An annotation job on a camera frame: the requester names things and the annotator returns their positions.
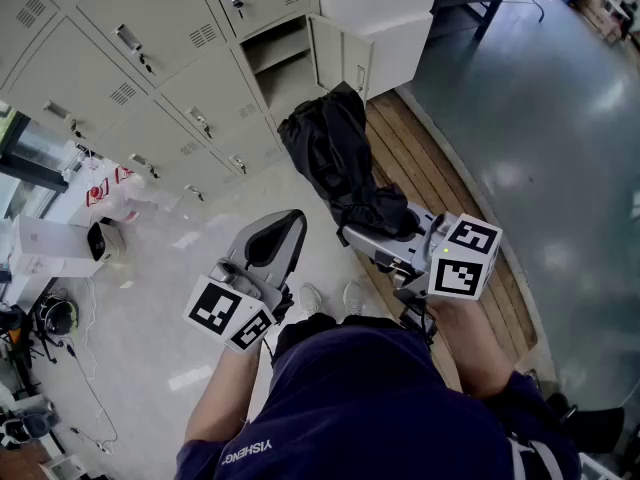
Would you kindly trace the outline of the black helmet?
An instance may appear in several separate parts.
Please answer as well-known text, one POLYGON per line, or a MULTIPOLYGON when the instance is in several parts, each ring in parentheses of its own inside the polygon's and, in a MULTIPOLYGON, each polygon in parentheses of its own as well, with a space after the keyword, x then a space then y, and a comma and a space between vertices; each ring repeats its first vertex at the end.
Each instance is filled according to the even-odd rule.
POLYGON ((48 334, 67 336, 78 326, 78 309, 71 300, 48 294, 36 311, 36 321, 48 334))

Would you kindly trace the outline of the grey metal locker cabinet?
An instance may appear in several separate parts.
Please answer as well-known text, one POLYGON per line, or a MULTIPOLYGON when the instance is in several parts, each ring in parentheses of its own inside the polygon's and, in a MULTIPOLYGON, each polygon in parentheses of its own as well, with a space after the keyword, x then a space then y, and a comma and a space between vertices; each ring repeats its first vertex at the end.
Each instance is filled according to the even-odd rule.
MULTIPOLYGON (((142 90, 76 25, 81 1, 0 0, 0 99, 105 156, 98 139, 142 90)), ((234 185, 280 159, 276 129, 297 105, 342 82, 367 94, 373 44, 324 17, 320 0, 202 1, 260 111, 219 145, 241 170, 234 185)))

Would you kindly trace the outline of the black trousers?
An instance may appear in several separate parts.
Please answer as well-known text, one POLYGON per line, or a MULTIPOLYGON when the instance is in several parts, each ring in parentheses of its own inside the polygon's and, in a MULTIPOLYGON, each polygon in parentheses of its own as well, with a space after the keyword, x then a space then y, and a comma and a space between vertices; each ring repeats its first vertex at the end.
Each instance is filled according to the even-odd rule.
POLYGON ((271 365, 274 366, 276 361, 289 349, 304 340, 321 332, 344 326, 365 326, 376 329, 403 330, 403 327, 389 318, 351 314, 346 316, 341 323, 338 323, 332 316, 324 313, 314 313, 310 317, 297 323, 288 324, 282 329, 278 336, 275 351, 271 356, 271 365))

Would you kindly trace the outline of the black window frame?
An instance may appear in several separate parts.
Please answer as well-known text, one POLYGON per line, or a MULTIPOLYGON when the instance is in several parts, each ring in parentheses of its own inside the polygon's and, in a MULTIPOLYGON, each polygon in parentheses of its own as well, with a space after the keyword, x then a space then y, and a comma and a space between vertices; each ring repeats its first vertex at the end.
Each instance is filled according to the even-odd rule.
POLYGON ((44 217, 68 188, 73 143, 0 100, 0 218, 44 217))

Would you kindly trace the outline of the person's right forearm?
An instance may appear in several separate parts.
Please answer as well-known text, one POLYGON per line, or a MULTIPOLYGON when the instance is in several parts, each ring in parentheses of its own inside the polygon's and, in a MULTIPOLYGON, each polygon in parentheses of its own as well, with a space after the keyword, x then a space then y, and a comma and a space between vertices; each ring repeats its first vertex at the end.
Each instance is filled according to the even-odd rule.
POLYGON ((428 307, 449 345, 463 391, 479 399, 501 393, 514 363, 500 347, 478 302, 432 296, 428 307))

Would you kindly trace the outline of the black tripod stand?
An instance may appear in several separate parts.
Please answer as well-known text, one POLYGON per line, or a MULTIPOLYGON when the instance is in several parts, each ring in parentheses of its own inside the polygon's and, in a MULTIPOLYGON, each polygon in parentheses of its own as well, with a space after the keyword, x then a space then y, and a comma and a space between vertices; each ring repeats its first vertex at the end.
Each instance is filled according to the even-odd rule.
POLYGON ((36 325, 34 317, 18 305, 0 305, 0 343, 8 347, 9 362, 17 373, 20 384, 17 394, 35 396, 39 384, 31 379, 33 360, 43 357, 52 364, 57 363, 48 350, 45 333, 36 325))

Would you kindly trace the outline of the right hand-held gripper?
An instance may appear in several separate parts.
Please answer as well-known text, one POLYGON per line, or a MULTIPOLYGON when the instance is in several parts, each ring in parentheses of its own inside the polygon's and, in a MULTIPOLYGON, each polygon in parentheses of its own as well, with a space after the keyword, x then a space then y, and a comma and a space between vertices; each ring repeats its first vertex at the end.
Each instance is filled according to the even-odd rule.
POLYGON ((357 224, 345 226, 342 236, 392 275, 404 299, 478 299, 493 272, 502 230, 466 213, 434 215, 409 205, 395 236, 357 224))

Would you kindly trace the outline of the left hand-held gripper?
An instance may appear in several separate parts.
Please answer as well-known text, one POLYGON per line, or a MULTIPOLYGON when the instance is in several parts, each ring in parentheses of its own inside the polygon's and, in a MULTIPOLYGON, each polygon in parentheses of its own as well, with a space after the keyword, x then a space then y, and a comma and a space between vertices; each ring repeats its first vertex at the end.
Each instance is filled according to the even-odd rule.
POLYGON ((299 209, 283 210, 245 226, 200 276, 183 319, 235 352, 257 347, 293 306, 287 278, 295 270, 306 236, 299 209))

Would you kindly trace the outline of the person's white shoe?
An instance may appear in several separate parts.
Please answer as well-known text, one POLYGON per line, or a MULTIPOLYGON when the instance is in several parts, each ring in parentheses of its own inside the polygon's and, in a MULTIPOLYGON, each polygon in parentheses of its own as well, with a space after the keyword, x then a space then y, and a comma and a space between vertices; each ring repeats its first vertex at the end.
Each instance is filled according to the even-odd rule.
POLYGON ((298 291, 300 308, 307 316, 322 314, 324 312, 320 293, 310 283, 304 283, 298 291))
POLYGON ((362 316, 364 314, 364 296, 358 282, 351 281, 345 286, 343 304, 348 316, 362 316))

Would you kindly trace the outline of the small black screen device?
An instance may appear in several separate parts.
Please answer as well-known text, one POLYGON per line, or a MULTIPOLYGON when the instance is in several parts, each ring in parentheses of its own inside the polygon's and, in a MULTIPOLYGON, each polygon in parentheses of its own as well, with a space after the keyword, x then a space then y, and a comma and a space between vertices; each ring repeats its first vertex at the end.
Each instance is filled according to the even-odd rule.
POLYGON ((403 305, 399 317, 400 324, 417 333, 430 347, 437 333, 437 327, 434 319, 429 315, 426 300, 416 297, 407 289, 395 289, 393 295, 403 305))

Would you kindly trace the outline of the white cardboard box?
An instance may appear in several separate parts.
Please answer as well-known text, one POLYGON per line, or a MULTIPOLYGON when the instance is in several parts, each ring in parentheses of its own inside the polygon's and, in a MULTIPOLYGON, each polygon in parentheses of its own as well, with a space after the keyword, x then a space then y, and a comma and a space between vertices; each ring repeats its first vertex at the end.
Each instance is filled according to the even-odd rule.
POLYGON ((13 275, 84 278, 104 265, 91 253, 86 227, 25 215, 19 215, 13 227, 9 256, 13 275))

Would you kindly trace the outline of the person's left forearm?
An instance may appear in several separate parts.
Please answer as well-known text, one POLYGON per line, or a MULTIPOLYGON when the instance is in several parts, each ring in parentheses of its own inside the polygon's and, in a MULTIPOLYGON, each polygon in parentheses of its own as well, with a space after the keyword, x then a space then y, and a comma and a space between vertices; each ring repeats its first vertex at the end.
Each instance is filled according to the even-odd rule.
POLYGON ((261 346, 236 352, 226 348, 186 426, 184 443, 223 442, 244 427, 260 363, 261 346))

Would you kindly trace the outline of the navy blue shirt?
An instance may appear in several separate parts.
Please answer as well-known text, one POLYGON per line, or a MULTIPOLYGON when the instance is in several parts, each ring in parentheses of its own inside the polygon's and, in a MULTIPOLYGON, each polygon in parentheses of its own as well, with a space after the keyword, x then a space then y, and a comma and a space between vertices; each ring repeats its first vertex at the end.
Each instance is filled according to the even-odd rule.
POLYGON ((230 441, 191 441, 176 480, 580 480, 578 451, 533 381, 478 400, 448 388, 400 329, 321 332, 275 363, 230 441))

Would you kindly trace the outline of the wooden plank platform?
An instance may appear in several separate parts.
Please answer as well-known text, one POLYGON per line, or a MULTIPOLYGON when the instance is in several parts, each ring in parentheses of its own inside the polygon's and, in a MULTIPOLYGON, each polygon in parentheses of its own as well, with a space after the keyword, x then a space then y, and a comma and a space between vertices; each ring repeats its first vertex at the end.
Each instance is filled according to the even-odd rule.
MULTIPOLYGON (((397 184, 410 202, 435 215, 448 211, 484 217, 440 146, 395 92, 369 100, 365 111, 366 137, 372 148, 378 185, 397 184)), ((479 305, 517 370, 535 375, 538 336, 516 276, 503 253, 496 258, 479 305)))

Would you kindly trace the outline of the person's right white shoe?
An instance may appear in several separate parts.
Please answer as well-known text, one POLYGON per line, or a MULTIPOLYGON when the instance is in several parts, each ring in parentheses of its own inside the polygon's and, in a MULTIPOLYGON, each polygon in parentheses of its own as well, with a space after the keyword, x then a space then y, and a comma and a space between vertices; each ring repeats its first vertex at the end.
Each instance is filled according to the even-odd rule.
POLYGON ((358 282, 351 281, 345 286, 343 304, 348 316, 362 316, 364 314, 364 296, 358 282))

